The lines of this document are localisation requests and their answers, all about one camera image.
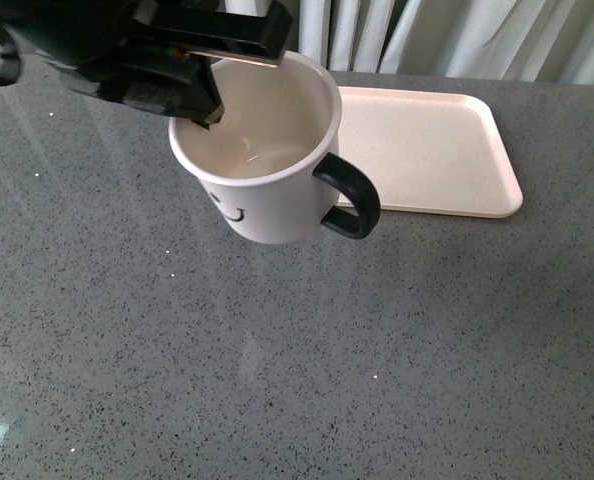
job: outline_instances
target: curtain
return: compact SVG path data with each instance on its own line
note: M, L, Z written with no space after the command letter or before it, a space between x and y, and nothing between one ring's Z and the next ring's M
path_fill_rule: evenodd
M301 0L300 13L299 50L331 70L594 84L594 0Z

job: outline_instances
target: countertop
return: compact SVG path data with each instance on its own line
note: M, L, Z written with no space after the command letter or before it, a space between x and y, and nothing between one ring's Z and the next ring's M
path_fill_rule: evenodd
M335 77L486 102L521 209L255 244L166 119L0 89L0 478L594 479L594 87Z

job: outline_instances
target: mug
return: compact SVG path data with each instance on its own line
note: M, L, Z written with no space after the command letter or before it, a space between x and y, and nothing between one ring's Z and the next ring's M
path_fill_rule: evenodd
M213 76L225 105L221 121L207 129L173 118L169 137L231 228L268 244L306 238L321 225L368 236L379 221L379 196L336 155L341 95L330 73L286 52L277 68L221 60ZM340 192L357 215L335 206Z

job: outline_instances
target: plastic tray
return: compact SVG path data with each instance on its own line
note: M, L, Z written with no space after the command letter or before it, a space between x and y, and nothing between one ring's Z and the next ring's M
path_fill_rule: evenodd
M499 218L523 196L490 108L467 95L341 87L340 156L382 209ZM350 206L345 197L339 205Z

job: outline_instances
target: mug handle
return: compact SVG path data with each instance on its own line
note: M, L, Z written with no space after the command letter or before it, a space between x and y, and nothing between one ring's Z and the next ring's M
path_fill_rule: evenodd
M332 153L319 162L313 176L346 195L357 210L357 215L353 215L333 206L322 219L322 225L349 238L366 238L377 225L381 211L379 195L368 177Z

